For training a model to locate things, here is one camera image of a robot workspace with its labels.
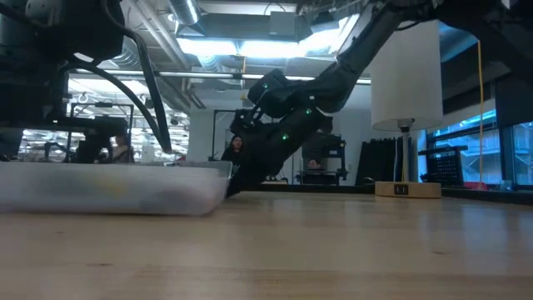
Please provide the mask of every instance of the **window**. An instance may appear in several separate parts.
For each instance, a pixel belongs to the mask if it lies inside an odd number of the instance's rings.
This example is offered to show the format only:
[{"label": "window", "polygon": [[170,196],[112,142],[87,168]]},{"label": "window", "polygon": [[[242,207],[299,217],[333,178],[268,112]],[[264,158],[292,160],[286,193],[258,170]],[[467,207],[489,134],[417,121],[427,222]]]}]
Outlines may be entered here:
[{"label": "window", "polygon": [[[441,135],[446,135],[449,133],[456,133],[461,130],[466,130],[470,128],[478,128],[480,126],[480,115],[468,118],[462,122],[444,127],[442,129],[436,130],[433,132],[434,137],[439,137]],[[483,124],[496,123],[496,110],[483,113]]]},{"label": "window", "polygon": [[[437,148],[468,146],[461,151],[461,166],[465,182],[480,181],[480,134],[472,133],[460,137],[441,139],[435,142]],[[483,132],[483,178],[488,184],[501,183],[500,134],[498,130]]]},{"label": "window", "polygon": [[519,185],[533,185],[533,122],[513,127],[515,176]]}]

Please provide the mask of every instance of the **wooden table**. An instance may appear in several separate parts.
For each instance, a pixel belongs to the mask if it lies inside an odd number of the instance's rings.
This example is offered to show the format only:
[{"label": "wooden table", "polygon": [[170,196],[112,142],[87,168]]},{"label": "wooden table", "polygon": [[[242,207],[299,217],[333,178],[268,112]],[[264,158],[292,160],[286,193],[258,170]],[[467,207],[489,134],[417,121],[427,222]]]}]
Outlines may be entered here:
[{"label": "wooden table", "polygon": [[0,215],[0,299],[533,299],[533,210],[243,193],[208,217]]}]

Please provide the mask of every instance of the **table lamp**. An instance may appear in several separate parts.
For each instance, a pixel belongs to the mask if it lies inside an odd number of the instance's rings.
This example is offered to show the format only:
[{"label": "table lamp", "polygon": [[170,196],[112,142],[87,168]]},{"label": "table lamp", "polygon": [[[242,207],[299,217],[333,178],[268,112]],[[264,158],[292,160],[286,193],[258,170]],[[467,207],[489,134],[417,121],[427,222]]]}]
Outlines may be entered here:
[{"label": "table lamp", "polygon": [[439,183],[409,182],[407,151],[411,130],[433,128],[442,121],[439,48],[438,22],[424,22],[394,32],[371,63],[372,127],[403,136],[402,182],[376,182],[378,196],[441,197]]}]

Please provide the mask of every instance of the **person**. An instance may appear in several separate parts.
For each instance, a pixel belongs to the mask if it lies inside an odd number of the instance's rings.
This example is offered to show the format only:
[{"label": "person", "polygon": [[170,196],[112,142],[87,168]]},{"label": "person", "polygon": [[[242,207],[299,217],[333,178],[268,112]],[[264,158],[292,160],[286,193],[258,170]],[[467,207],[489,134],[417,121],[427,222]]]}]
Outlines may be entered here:
[{"label": "person", "polygon": [[232,162],[236,167],[240,166],[243,148],[242,138],[237,135],[233,136],[230,146],[224,151],[220,160]]},{"label": "person", "polygon": [[113,149],[112,161],[114,163],[134,163],[133,149],[128,145],[127,135],[119,134],[115,137],[117,146]]},{"label": "person", "polygon": [[307,168],[309,170],[314,170],[314,171],[321,171],[322,170],[322,165],[320,164],[320,162],[318,160],[316,160],[315,158],[311,158],[309,160],[309,162],[307,162]]}]

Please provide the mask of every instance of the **white lampshade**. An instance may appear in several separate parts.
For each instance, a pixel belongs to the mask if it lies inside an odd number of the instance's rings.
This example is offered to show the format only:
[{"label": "white lampshade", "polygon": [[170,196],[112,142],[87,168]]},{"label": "white lampshade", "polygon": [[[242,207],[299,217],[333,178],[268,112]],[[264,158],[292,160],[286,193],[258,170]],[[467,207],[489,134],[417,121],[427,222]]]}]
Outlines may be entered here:
[{"label": "white lampshade", "polygon": [[405,119],[415,120],[411,130],[441,124],[439,46],[439,26],[434,21],[395,32],[381,48],[371,63],[375,129],[399,131],[398,120]]}]

